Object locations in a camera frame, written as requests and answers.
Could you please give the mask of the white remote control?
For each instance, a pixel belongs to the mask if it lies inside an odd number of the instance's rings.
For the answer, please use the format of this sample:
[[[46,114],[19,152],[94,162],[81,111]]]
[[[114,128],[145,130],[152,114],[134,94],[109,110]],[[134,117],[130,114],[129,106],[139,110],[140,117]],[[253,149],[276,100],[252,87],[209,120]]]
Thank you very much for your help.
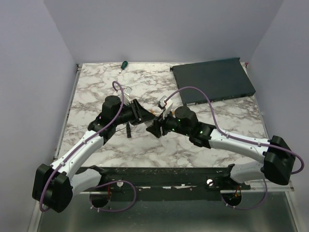
[[[147,126],[147,130],[151,130],[151,129],[153,129],[154,128],[154,121],[153,120],[151,120],[151,121],[147,121],[147,122],[145,122],[145,125]]]

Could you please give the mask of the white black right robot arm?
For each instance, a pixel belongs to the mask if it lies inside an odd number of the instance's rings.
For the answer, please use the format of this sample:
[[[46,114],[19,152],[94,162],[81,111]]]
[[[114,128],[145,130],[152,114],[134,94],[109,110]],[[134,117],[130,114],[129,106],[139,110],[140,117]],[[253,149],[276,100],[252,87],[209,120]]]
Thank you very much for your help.
[[[146,130],[157,138],[175,132],[187,136],[198,147],[227,150],[253,159],[228,166],[228,174],[222,177],[227,189],[251,180],[267,179],[283,186],[290,181],[295,158],[281,137],[268,140],[220,132],[215,125],[200,122],[186,106],[177,108],[175,113],[156,116]]]

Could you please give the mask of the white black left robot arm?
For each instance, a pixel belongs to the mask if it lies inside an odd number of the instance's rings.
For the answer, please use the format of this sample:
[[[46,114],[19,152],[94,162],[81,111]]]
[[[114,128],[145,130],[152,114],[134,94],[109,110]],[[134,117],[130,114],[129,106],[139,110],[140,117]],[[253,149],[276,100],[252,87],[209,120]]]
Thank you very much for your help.
[[[128,122],[138,125],[154,117],[136,99],[124,105],[117,96],[106,97],[101,113],[89,124],[82,139],[62,158],[37,168],[32,197],[40,203],[40,210],[52,209],[60,213],[69,205],[77,192],[71,184],[74,175],[95,151],[111,139],[118,125]]]

